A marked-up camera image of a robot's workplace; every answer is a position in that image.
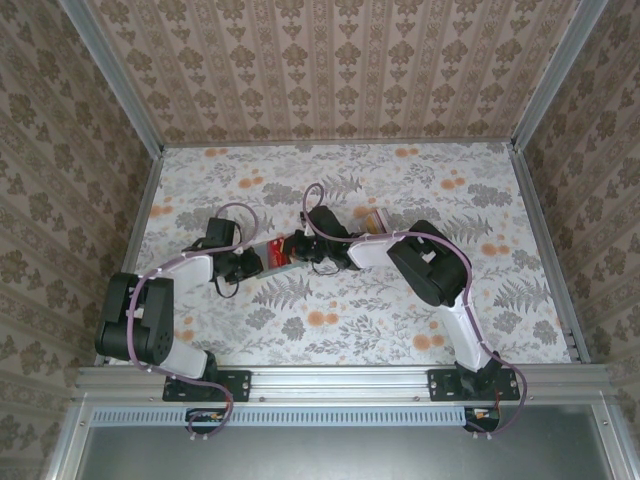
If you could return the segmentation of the floral table cover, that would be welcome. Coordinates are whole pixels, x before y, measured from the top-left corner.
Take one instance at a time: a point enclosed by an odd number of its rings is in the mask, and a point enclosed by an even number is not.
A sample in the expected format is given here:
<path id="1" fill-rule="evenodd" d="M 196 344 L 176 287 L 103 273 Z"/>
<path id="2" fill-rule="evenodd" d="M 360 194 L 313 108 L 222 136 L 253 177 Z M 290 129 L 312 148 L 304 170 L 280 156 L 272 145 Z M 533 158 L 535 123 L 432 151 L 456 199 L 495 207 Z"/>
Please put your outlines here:
<path id="1" fill-rule="evenodd" d="M 507 361 L 570 361 L 506 143 L 175 148 L 164 153 L 136 269 L 175 257 L 221 215 L 258 241 L 321 202 L 350 231 L 386 208 L 394 229 L 426 220 L 473 269 L 485 338 Z M 238 287 L 205 285 L 176 303 L 179 340 L 225 366 L 450 364 L 444 314 L 389 268 L 303 264 Z"/>

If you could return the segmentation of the grey metal sheet panel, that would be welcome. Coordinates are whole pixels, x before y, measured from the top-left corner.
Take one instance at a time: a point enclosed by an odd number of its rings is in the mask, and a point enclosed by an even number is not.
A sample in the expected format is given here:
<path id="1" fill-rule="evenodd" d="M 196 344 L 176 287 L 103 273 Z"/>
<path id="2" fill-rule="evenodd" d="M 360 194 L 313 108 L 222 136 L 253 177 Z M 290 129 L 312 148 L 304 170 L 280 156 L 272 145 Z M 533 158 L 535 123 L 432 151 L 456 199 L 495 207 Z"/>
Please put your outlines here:
<path id="1" fill-rule="evenodd" d="M 613 480 L 589 428 L 492 440 L 455 428 L 97 428 L 77 480 Z"/>

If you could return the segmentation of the thin aluminium wall rail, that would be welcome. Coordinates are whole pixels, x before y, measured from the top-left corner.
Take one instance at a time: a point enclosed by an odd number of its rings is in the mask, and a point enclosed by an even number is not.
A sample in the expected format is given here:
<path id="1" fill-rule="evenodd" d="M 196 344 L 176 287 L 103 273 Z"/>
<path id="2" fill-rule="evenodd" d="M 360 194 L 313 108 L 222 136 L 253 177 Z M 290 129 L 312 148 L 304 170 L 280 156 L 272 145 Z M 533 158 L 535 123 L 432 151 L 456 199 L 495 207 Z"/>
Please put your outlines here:
<path id="1" fill-rule="evenodd" d="M 360 144 L 473 144 L 473 143 L 507 143 L 512 144 L 509 137 L 451 137 L 451 138 L 382 138 L 382 139 L 315 139 L 315 140 L 265 140 L 265 141 L 227 141 L 200 143 L 165 143 L 162 150 L 175 148 L 208 148 L 208 147 L 262 147 L 262 146 L 319 146 L 319 145 L 360 145 Z"/>

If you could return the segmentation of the aluminium table side rail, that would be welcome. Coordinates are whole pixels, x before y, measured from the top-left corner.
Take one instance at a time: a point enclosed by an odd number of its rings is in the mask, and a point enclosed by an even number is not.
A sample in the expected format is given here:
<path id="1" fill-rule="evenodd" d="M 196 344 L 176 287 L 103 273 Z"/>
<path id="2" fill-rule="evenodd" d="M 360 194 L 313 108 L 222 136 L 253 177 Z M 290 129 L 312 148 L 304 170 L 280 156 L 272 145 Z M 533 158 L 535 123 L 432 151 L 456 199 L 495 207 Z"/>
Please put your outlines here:
<path id="1" fill-rule="evenodd" d="M 147 225 L 149 215 L 153 205 L 155 192 L 159 185 L 163 163 L 164 163 L 164 158 L 163 158 L 162 151 L 158 157 L 151 160 L 149 176 L 144 186 L 144 190 L 140 200 L 140 205 L 139 205 L 139 208 L 133 223 L 133 227 L 130 233 L 124 260 L 120 268 L 120 271 L 123 271 L 125 273 L 135 272 L 141 244 L 144 238 L 146 225 Z M 107 307 L 107 311 L 108 311 L 108 304 L 110 303 L 110 293 L 111 293 L 110 286 L 111 286 L 111 281 L 109 281 L 107 285 L 106 296 L 100 311 L 98 327 L 101 327 L 103 325 L 104 320 L 106 318 L 104 314 L 104 310 L 105 310 L 105 307 Z M 110 357 L 100 352 L 97 352 L 96 359 L 94 361 L 94 366 L 103 366 L 105 364 L 108 364 L 109 358 Z"/>
<path id="2" fill-rule="evenodd" d="M 567 350 L 574 362 L 590 364 L 592 362 L 591 356 L 581 331 L 526 159 L 520 149 L 511 144 L 507 144 L 507 146 L 509 147 L 512 167 L 527 211 L 551 297 L 563 330 Z"/>

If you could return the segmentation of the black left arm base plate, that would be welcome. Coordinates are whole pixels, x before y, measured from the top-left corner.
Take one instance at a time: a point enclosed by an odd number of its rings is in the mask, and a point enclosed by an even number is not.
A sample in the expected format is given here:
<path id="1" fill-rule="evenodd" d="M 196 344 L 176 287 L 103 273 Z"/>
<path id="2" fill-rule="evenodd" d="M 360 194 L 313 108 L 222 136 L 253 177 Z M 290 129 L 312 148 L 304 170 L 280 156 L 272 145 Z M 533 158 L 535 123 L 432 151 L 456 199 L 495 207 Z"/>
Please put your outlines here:
<path id="1" fill-rule="evenodd" d="M 228 390 L 235 402 L 248 402 L 251 389 L 250 370 L 222 370 L 215 383 Z M 170 377 L 165 379 L 162 400 L 165 402 L 224 402 L 225 394 L 211 387 L 197 386 Z"/>

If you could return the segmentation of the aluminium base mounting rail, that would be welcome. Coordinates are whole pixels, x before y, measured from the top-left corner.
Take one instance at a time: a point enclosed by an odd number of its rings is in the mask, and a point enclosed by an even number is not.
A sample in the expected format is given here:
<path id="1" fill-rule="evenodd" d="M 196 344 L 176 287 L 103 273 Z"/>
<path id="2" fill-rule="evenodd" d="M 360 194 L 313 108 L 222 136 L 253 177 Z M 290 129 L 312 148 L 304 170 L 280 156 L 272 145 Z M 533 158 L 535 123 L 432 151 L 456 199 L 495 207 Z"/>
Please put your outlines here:
<path id="1" fill-rule="evenodd" d="M 432 366 L 249 366 L 247 405 L 405 406 L 429 403 L 427 372 Z M 586 405 L 612 400 L 615 389 L 606 369 L 595 364 L 522 365 L 520 386 L 528 405 Z M 80 370 L 72 398 L 93 405 L 141 406 L 162 401 L 164 377 L 131 366 Z"/>

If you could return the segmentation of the aluminium upright frame post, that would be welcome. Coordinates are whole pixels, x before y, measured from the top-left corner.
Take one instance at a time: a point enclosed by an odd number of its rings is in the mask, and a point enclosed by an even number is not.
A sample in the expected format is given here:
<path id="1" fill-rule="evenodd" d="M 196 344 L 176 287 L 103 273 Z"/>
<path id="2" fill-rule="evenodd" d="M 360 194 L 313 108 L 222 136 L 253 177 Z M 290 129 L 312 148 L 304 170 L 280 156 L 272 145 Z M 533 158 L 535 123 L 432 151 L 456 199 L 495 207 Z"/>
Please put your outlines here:
<path id="1" fill-rule="evenodd" d="M 512 135 L 516 152 L 523 151 L 531 140 L 607 3 L 608 0 L 580 0 Z"/>
<path id="2" fill-rule="evenodd" d="M 124 63 L 85 0 L 59 0 L 92 59 L 100 69 L 152 161 L 162 156 L 164 142 L 129 80 Z"/>

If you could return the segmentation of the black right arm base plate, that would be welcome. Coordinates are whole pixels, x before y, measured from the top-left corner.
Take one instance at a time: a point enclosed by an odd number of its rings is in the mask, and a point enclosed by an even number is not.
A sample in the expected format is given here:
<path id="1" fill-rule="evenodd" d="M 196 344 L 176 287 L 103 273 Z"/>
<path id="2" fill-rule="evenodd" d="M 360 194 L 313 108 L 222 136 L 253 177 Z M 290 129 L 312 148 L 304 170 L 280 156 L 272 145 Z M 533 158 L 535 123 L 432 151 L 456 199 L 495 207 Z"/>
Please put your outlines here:
<path id="1" fill-rule="evenodd" d="M 489 376 L 462 373 L 456 368 L 431 369 L 427 372 L 430 400 L 515 401 L 521 398 L 515 372 L 500 369 Z"/>

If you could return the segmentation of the aluminium lower frame bar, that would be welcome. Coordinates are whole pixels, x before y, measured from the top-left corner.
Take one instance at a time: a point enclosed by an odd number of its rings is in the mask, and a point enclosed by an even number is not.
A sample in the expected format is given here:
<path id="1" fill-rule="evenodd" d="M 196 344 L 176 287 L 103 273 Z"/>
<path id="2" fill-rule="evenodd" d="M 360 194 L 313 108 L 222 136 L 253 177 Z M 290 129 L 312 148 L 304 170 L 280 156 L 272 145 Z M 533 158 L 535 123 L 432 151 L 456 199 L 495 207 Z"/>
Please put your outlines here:
<path id="1" fill-rule="evenodd" d="M 602 399 L 592 405 L 592 411 L 612 478 L 640 480 L 640 457 L 621 408 Z"/>
<path id="2" fill-rule="evenodd" d="M 72 398 L 45 480 L 76 480 L 91 431 L 93 410 L 85 396 Z"/>

